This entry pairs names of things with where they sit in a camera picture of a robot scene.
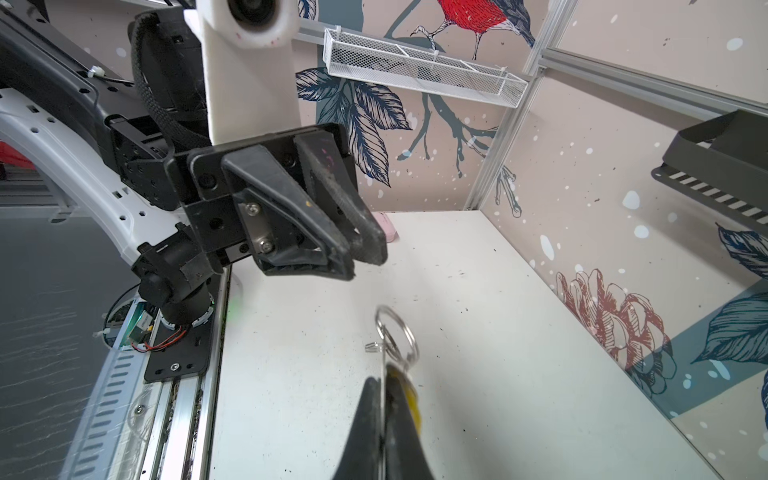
metal key ring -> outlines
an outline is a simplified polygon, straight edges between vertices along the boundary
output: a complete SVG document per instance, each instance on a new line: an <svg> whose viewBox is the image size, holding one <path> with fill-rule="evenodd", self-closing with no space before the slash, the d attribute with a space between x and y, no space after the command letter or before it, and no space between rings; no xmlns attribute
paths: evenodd
<svg viewBox="0 0 768 480"><path fill-rule="evenodd" d="M389 316L389 318L395 320L395 322L402 329L403 333L406 335L406 339L408 340L408 344L411 347L411 351L408 353L405 359L402 358L400 348L398 348L397 343L395 343L395 339L392 338L392 335L382 323L381 315L383 313ZM382 337L384 349L389 354L389 356L391 356L392 359L396 362L402 364L403 369L406 371L414 366L416 362L419 361L419 344L416 343L416 338L413 336L413 332L411 331L410 327L406 325L406 322L400 318L400 315L395 313L395 310L392 310L387 305L379 305L376 307L375 321L376 331L379 333L379 336Z"/></svg>

pink object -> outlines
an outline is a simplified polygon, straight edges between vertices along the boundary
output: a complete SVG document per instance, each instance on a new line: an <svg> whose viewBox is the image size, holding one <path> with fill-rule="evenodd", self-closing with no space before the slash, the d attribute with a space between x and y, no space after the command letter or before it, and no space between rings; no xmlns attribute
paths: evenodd
<svg viewBox="0 0 768 480"><path fill-rule="evenodd" d="M386 235L386 242L389 243L394 241L394 239L397 238L397 230L395 230L395 226L392 225L392 221L389 219L389 217L387 217L384 212L372 213L373 218L379 222L380 227L382 230L384 230L384 234Z"/></svg>

screw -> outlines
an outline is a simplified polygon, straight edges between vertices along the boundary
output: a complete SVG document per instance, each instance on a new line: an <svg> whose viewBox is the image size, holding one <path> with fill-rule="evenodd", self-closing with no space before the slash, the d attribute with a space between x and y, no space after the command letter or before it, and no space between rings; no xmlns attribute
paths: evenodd
<svg viewBox="0 0 768 480"><path fill-rule="evenodd" d="M296 166L296 158L294 158L291 154L285 154L283 157L283 166L285 168L293 168Z"/></svg>
<svg viewBox="0 0 768 480"><path fill-rule="evenodd" d="M245 211L250 217L255 217L261 211L261 207L259 207L259 204L246 204Z"/></svg>
<svg viewBox="0 0 768 480"><path fill-rule="evenodd" d="M259 248L261 249L261 253L269 253L275 248L275 246L272 245L272 242L269 240L261 240L259 242Z"/></svg>
<svg viewBox="0 0 768 480"><path fill-rule="evenodd" d="M197 182L202 188L212 189L216 187L216 177L211 174L202 174L197 178Z"/></svg>

white wire mesh basket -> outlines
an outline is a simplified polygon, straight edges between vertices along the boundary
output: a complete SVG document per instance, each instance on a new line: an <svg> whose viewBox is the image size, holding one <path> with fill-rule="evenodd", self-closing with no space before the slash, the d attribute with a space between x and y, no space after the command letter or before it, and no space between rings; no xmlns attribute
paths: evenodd
<svg viewBox="0 0 768 480"><path fill-rule="evenodd" d="M358 81L516 108L528 82L437 51L326 28L323 61L328 74Z"/></svg>

black mounting plate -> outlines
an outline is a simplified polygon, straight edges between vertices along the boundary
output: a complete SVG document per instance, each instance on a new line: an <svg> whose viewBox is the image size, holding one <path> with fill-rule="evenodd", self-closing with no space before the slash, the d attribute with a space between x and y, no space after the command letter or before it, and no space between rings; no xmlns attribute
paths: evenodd
<svg viewBox="0 0 768 480"><path fill-rule="evenodd" d="M213 275L211 277L208 289L214 299L217 298L219 290L226 287L221 282L221 275ZM164 350L150 353L147 369L144 371L144 380L147 383L151 383L167 379L203 375L208 370L211 351L211 331L214 322L217 321L217 314L219 313L214 304L214 312L207 322L194 327L178 343ZM159 345L160 342L174 332L168 329L162 322L155 323L155 328L159 329L155 336L155 345ZM170 367L175 363L178 363L179 368L174 371Z"/></svg>

